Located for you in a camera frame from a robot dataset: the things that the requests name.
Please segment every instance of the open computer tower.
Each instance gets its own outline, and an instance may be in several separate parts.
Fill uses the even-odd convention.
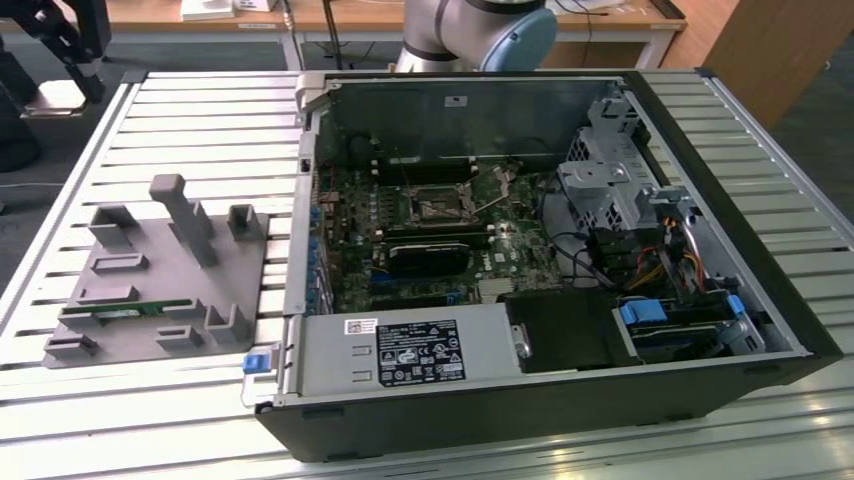
[[[840,358],[636,72],[309,73],[297,102],[256,406],[296,459],[691,419]]]

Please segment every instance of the slotted aluminum table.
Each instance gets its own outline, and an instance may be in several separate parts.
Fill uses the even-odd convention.
[[[209,214],[250,202],[272,215],[256,343],[280,339],[296,73],[152,73],[118,88],[0,300],[0,476],[719,480],[852,474],[851,225],[715,79],[693,72],[644,75],[846,352],[841,361],[700,420],[332,464],[294,461],[252,418],[241,402],[242,355],[41,368],[41,348],[93,240],[84,224],[96,205],[118,201],[137,218],[165,216],[146,199],[157,173],[184,175],[186,196],[202,200]],[[663,167],[677,183],[672,167]]]

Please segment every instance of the blue tab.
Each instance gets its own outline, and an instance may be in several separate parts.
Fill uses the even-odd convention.
[[[729,308],[737,317],[741,313],[747,311],[744,308],[744,304],[741,303],[741,299],[737,298],[737,295],[729,295],[725,297],[725,302],[729,304]]]
[[[625,325],[631,325],[637,321],[637,318],[635,317],[635,312],[631,311],[631,308],[628,307],[628,305],[623,305],[621,307],[619,307],[619,315],[620,317],[623,317],[623,323]]]
[[[632,317],[637,323],[667,321],[664,307],[661,307],[661,302],[657,300],[629,300],[623,307],[631,310]]]
[[[269,354],[250,353],[242,357],[242,373],[246,375],[254,373],[266,373],[270,368]]]

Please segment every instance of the label sticker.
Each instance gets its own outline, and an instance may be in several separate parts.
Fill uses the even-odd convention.
[[[350,318],[344,321],[344,335],[358,335],[376,332],[374,318]]]
[[[468,105],[468,97],[444,97],[444,108],[464,107]]]
[[[272,30],[276,28],[274,23],[238,23],[237,28],[260,28],[262,30]]]
[[[465,379],[456,320],[378,325],[378,383],[400,387]]]
[[[138,310],[110,310],[106,312],[94,312],[96,318],[128,318],[128,317],[138,317],[141,314]]]

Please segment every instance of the desk leg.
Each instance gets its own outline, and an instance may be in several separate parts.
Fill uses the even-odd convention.
[[[302,56],[302,41],[301,35],[296,33],[290,35],[290,32],[281,32],[280,36],[281,50],[284,51],[284,62],[289,71],[300,71],[305,68],[301,59]]]
[[[660,66],[675,33],[673,30],[655,30],[651,32],[652,38],[643,47],[637,64],[635,65],[637,69],[645,70]]]

